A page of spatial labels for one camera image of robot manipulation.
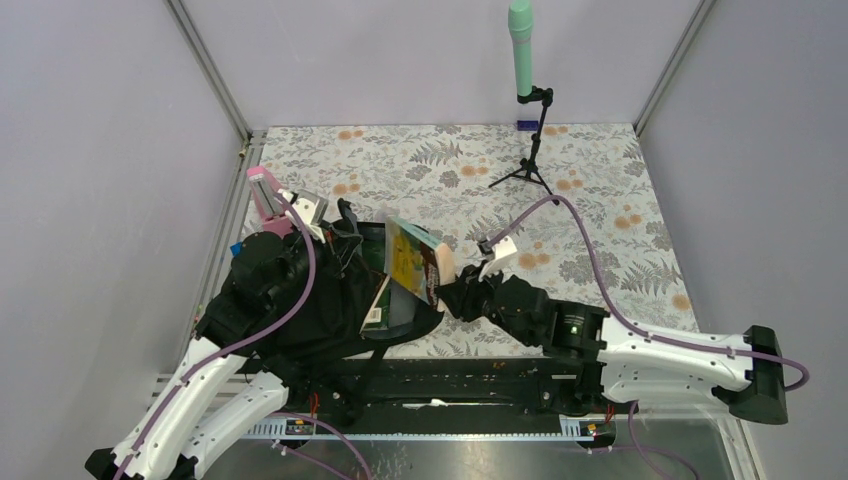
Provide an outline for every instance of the gray floor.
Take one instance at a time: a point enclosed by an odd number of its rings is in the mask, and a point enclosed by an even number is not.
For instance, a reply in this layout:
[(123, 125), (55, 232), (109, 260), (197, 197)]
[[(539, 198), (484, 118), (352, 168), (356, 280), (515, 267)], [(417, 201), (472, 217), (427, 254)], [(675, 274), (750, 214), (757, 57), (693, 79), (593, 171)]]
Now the gray floor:
[[(619, 422), (616, 445), (629, 445)], [(673, 450), (691, 462), (703, 480), (733, 478), (718, 431), (708, 421), (652, 421), (637, 427), (645, 446)], [(387, 479), (655, 479), (636, 452), (589, 456), (575, 443), (552, 442), (357, 442), (374, 476)], [(335, 479), (310, 463), (281, 457), (270, 442), (240, 441), (204, 477), (206, 480)], [(353, 455), (341, 442), (312, 442), (301, 450), (357, 478)], [(653, 457), (673, 478), (694, 478), (685, 467)]]

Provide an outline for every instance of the black tripod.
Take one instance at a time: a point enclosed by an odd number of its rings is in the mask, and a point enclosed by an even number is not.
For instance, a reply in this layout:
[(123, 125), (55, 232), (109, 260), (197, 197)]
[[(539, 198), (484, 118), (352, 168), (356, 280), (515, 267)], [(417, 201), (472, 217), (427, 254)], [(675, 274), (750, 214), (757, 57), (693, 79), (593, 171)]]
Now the black tripod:
[[(530, 102), (542, 102), (542, 116), (539, 118), (539, 129), (536, 130), (536, 133), (534, 133), (532, 137), (530, 137), (533, 139), (533, 146), (530, 148), (530, 158), (522, 158), (520, 163), (521, 168), (512, 173), (508, 173), (505, 177), (495, 181), (495, 183), (489, 185), (489, 188), (494, 187), (508, 178), (517, 178), (519, 180), (524, 180), (525, 182), (541, 185), (545, 187), (548, 194), (553, 195), (554, 192), (551, 191), (548, 184), (545, 183), (545, 179), (543, 179), (542, 175), (539, 174), (539, 167), (536, 165), (536, 154), (539, 152), (539, 145), (542, 143), (542, 128), (545, 127), (545, 114), (548, 113), (548, 107), (554, 103), (554, 90), (552, 88), (541, 89), (534, 86), (529, 95), (518, 96), (518, 103), (526, 104)], [(558, 205), (559, 202), (554, 200), (554, 204)]]

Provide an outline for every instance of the microphone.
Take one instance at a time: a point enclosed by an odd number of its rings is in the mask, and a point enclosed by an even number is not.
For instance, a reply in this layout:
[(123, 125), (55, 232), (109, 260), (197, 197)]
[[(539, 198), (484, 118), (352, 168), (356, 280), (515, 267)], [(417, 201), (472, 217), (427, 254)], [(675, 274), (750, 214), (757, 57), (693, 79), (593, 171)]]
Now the microphone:
[(519, 97), (533, 90), (533, 56), (530, 51), (530, 33), (533, 32), (533, 7), (530, 0), (514, 0), (509, 6), (509, 34), (512, 36), (512, 54), (515, 61), (515, 88)]

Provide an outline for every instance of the white wall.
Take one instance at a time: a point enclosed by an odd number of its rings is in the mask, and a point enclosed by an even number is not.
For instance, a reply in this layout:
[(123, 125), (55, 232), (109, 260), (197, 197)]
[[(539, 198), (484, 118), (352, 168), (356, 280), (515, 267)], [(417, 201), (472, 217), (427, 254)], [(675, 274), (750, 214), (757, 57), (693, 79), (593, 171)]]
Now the white wall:
[[(512, 123), (511, 0), (188, 0), (248, 124)], [(553, 122), (632, 122), (697, 0), (534, 0)], [(539, 107), (522, 118), (538, 118)]]
[(770, 480), (848, 472), (846, 19), (838, 0), (718, 2), (643, 136), (699, 322), (770, 326), (812, 371), (788, 426), (753, 426)]
[(187, 329), (239, 142), (161, 1), (0, 5), (0, 471), (90, 478)]

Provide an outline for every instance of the floral tablecloth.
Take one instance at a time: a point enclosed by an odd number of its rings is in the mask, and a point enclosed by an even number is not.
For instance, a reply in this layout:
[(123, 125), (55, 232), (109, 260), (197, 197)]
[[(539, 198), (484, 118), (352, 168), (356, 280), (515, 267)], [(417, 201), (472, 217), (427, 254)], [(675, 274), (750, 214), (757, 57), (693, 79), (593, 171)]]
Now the floral tablecloth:
[[(512, 125), (275, 127), (261, 165), (292, 189), (353, 202), (360, 220), (383, 207), (425, 226), (455, 252), (458, 266), (477, 263), (475, 239), (498, 231), (545, 193), (510, 179), (530, 153), (530, 133)], [(586, 222), (612, 298), (628, 317), (697, 330), (689, 297), (663, 224), (639, 143), (628, 124), (545, 127), (537, 163), (550, 187)], [(243, 234), (260, 229), (253, 205)], [(580, 233), (560, 207), (543, 206), (512, 235), (514, 273), (551, 298), (603, 306)], [(528, 348), (486, 319), (449, 315), (430, 335), (392, 348), (387, 357), (527, 356)]]

